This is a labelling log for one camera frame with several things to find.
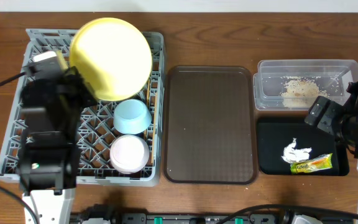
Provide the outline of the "rice leftovers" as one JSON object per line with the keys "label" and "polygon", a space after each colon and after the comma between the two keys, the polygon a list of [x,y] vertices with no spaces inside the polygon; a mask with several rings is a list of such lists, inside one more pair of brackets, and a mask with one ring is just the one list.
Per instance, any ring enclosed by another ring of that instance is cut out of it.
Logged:
{"label": "rice leftovers", "polygon": [[327,97],[326,90],[320,90],[314,80],[292,79],[284,84],[281,94],[286,108],[309,108],[318,96]]}

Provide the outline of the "green orange snack wrapper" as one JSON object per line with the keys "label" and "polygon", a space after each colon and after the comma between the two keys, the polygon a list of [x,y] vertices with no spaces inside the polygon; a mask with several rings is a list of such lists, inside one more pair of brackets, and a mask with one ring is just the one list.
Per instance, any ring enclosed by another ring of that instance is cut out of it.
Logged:
{"label": "green orange snack wrapper", "polygon": [[292,163],[290,166],[290,171],[292,174],[308,174],[321,170],[332,169],[332,155],[332,153],[323,154],[314,159]]}

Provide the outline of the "white tissue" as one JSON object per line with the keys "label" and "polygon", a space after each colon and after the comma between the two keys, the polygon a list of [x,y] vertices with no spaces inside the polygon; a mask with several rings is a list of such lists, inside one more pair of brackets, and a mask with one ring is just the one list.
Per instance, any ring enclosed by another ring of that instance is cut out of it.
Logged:
{"label": "white tissue", "polygon": [[311,147],[297,149],[296,145],[296,138],[293,138],[293,141],[284,148],[282,159],[285,162],[292,164],[303,162],[310,158],[310,152],[312,151]]}

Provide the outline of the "yellow plate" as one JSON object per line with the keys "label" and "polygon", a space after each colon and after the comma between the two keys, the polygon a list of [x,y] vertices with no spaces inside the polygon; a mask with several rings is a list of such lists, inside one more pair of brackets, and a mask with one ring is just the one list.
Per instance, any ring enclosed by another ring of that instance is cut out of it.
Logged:
{"label": "yellow plate", "polygon": [[152,71],[152,53],[144,35],[113,17],[86,23],[70,45],[76,67],[99,100],[121,101],[141,91]]}

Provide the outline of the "light blue bowl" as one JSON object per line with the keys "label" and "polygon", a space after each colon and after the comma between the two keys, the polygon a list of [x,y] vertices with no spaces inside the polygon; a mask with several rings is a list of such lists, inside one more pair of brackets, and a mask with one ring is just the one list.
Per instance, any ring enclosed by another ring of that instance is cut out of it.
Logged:
{"label": "light blue bowl", "polygon": [[139,134],[152,122],[149,109],[143,101],[129,99],[120,102],[114,109],[114,128],[121,134]]}

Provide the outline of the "pink bowl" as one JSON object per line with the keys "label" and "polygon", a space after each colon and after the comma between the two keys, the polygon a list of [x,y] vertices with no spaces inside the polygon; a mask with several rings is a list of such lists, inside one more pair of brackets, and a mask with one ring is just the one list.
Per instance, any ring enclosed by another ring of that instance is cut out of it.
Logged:
{"label": "pink bowl", "polygon": [[110,163],[123,174],[134,174],[142,170],[150,157],[147,143],[140,137],[126,134],[112,142]]}

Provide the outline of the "wooden chopstick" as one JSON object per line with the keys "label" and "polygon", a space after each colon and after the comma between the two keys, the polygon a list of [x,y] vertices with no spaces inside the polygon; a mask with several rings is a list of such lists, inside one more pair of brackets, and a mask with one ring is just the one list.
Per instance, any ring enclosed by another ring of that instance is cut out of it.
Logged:
{"label": "wooden chopstick", "polygon": [[146,95],[146,99],[145,99],[145,104],[146,106],[149,108],[149,102],[150,102],[150,87],[151,87],[151,81],[150,79],[147,82],[147,95]]}
{"label": "wooden chopstick", "polygon": [[155,136],[156,136],[156,131],[157,131],[157,128],[156,128],[156,122],[157,122],[157,103],[158,103],[158,93],[155,94],[155,105],[154,105],[154,121],[153,121],[153,131],[152,131],[152,165],[154,166],[155,164],[155,146],[157,145],[155,143]]}

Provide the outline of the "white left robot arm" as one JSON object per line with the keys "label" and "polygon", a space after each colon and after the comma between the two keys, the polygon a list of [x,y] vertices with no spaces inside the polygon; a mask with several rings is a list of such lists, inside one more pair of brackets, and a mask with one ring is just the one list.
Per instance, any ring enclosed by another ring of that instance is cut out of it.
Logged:
{"label": "white left robot arm", "polygon": [[21,92],[26,128],[17,165],[27,218],[69,223],[80,154],[77,132],[83,110],[97,104],[75,67],[37,77]]}

